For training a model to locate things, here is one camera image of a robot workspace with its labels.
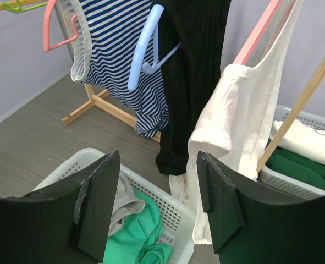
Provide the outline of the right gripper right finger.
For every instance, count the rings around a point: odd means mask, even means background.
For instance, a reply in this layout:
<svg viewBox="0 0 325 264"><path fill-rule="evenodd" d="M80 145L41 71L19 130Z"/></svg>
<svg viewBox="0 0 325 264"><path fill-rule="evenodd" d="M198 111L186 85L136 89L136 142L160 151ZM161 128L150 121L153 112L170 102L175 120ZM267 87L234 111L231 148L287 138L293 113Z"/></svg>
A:
<svg viewBox="0 0 325 264"><path fill-rule="evenodd" d="M220 263L325 263L325 196L278 192L207 152L198 153L197 172Z"/></svg>

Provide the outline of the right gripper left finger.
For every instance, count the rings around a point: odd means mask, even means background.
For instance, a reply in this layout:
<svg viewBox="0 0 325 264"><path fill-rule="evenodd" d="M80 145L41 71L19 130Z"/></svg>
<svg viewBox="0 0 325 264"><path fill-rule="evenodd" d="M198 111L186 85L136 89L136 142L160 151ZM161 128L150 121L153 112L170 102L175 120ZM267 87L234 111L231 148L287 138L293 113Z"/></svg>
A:
<svg viewBox="0 0 325 264"><path fill-rule="evenodd" d="M0 198L0 263L101 263L119 172L112 151L44 188Z"/></svg>

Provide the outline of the grey tank top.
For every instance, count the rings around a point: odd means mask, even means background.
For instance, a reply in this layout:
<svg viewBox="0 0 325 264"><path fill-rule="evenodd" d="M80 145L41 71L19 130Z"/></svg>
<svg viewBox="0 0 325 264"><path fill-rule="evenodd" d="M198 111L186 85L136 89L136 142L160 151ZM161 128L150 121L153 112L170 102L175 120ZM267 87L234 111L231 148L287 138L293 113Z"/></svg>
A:
<svg viewBox="0 0 325 264"><path fill-rule="evenodd" d="M128 178L123 173L120 173L108 236L112 236L120 231L123 228L125 220L130 215L138 214L144 208L145 202L135 195Z"/></svg>

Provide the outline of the green tank top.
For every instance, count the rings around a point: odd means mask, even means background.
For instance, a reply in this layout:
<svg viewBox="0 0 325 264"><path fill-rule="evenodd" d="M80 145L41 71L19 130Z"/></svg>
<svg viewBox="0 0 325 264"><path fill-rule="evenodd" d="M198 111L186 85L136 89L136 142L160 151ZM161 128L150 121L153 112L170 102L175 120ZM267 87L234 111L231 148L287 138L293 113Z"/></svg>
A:
<svg viewBox="0 0 325 264"><path fill-rule="evenodd" d="M107 239L103 262L167 263L173 248L157 243L164 231L159 209L149 196L138 190L134 193L145 202L145 207L142 212L129 216L123 228Z"/></svg>

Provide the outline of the blue striped tank top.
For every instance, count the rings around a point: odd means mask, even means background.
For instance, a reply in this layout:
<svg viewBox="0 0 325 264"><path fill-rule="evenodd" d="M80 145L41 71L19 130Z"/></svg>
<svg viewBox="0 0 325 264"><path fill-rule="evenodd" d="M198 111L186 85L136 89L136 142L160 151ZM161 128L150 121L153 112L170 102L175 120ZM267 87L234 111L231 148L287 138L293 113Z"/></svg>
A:
<svg viewBox="0 0 325 264"><path fill-rule="evenodd" d="M169 123L162 72L140 73L128 90L134 50L150 12L151 1L70 1L79 38L74 41L73 81L104 86L135 111L135 131L154 137Z"/></svg>

